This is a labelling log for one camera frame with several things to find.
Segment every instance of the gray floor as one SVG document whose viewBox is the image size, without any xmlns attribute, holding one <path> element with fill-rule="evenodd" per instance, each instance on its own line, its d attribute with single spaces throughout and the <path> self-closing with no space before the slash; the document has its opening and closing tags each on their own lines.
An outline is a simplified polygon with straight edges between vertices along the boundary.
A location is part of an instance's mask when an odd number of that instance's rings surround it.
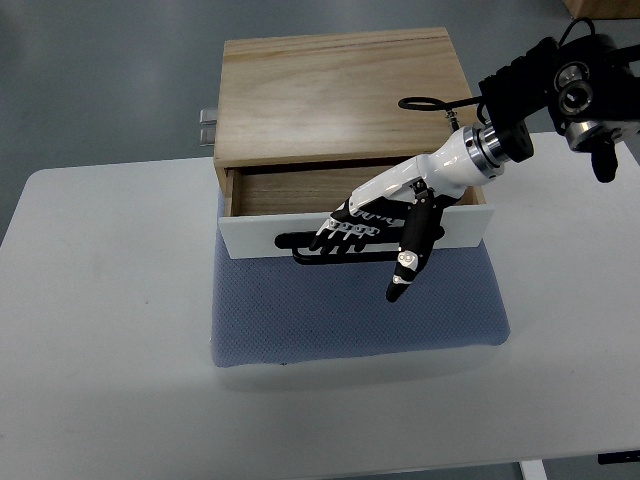
<svg viewBox="0 0 640 480">
<path fill-rule="evenodd" d="M 0 0 L 0 239 L 40 169 L 208 155 L 197 145 L 197 115 L 217 103 L 225 40 L 445 26 L 479 93 L 478 81 L 543 36 L 558 38 L 569 21 L 561 0 Z M 640 41 L 640 20 L 597 28 L 619 46 Z M 528 124 L 551 130 L 544 113 Z M 629 146 L 640 159 L 638 139 Z M 640 477 L 640 464 L 601 467 L 595 457 L 546 466 L 552 480 Z M 496 465 L 376 478 L 518 472 Z"/>
</svg>

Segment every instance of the robotic hand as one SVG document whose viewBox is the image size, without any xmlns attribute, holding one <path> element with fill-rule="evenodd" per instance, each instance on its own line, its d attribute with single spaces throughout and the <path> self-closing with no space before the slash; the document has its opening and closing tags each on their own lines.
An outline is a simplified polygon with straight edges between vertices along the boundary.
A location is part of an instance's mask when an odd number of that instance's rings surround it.
<svg viewBox="0 0 640 480">
<path fill-rule="evenodd" d="M 578 22 L 586 22 L 591 34 L 563 45 Z M 640 78 L 629 68 L 629 62 L 637 60 L 640 45 L 616 49 L 611 38 L 595 34 L 590 20 L 578 19 L 560 42 L 545 38 L 480 82 L 481 97 L 450 103 L 425 97 L 401 100 L 402 108 L 447 110 L 453 135 L 435 153 L 410 158 L 356 188 L 324 222 L 310 249 L 329 255 L 335 247 L 337 253 L 346 253 L 353 246 L 360 252 L 385 230 L 401 227 L 387 288 L 387 300 L 395 302 L 444 235 L 443 210 L 467 187 L 502 175 L 507 161 L 533 156 L 524 119 L 544 107 L 571 150 L 591 153 L 596 178 L 612 181 L 615 143 L 640 133 Z M 482 123 L 456 129 L 452 108 L 476 103 Z M 483 107 L 488 119 L 482 116 Z"/>
</svg>

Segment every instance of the blue fabric pad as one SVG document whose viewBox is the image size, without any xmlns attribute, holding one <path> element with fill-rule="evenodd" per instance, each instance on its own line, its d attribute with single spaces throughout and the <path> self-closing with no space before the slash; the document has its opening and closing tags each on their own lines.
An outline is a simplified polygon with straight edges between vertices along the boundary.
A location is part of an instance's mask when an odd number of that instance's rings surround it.
<svg viewBox="0 0 640 480">
<path fill-rule="evenodd" d="M 219 367 L 499 345 L 509 324 L 491 261 L 477 248 L 435 250 L 390 304 L 393 262 L 302 266 L 291 257 L 231 260 L 217 234 L 212 356 Z"/>
</svg>

